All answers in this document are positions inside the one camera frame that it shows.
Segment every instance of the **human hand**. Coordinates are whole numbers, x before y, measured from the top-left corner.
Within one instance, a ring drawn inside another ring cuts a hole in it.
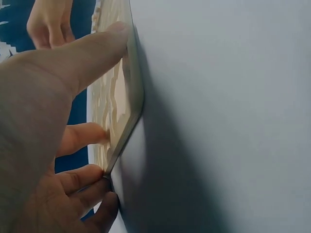
[[[49,49],[74,41],[70,26],[72,0],[35,0],[27,32],[37,49]]]
[[[103,143],[107,135],[100,125],[85,123],[66,127],[56,156],[72,154],[80,148]],[[109,192],[109,181],[97,165],[55,174],[54,161],[15,221],[12,233],[105,233],[118,213],[118,197]],[[95,215],[82,222],[98,202]]]
[[[0,232],[13,224],[52,163],[73,99],[119,62],[128,33],[119,22],[105,33],[0,64]]]

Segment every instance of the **wall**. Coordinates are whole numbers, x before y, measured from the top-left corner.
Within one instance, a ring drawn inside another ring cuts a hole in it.
[[[129,232],[311,230],[311,1],[131,0],[145,108]]]

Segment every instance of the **wooden board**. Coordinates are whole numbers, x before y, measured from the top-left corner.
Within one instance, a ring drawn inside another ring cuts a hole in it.
[[[137,122],[143,104],[143,88],[128,0],[97,1],[92,17],[92,33],[104,32],[114,22],[131,27],[127,53],[105,75],[88,87],[87,120],[110,133],[110,142],[89,146],[89,162],[107,173],[116,162]]]

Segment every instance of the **blue background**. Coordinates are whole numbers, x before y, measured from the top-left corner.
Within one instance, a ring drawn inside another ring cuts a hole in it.
[[[0,40],[16,47],[17,52],[34,50],[35,47],[26,31],[26,23],[34,0],[4,0],[3,4],[10,4],[11,6],[0,10],[0,22],[9,22],[0,25]],[[73,0],[70,21],[76,38],[81,38],[90,33],[94,6],[95,0]],[[68,124],[84,122],[86,122],[86,91],[74,100]],[[73,155],[57,158],[55,172],[76,169],[86,164],[88,164],[88,160],[87,148],[85,147]]]

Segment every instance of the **knuckle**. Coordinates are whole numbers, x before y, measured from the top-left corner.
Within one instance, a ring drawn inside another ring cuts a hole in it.
[[[82,185],[80,176],[75,172],[69,173],[69,175],[70,175],[71,182],[73,183],[73,186],[80,188]]]

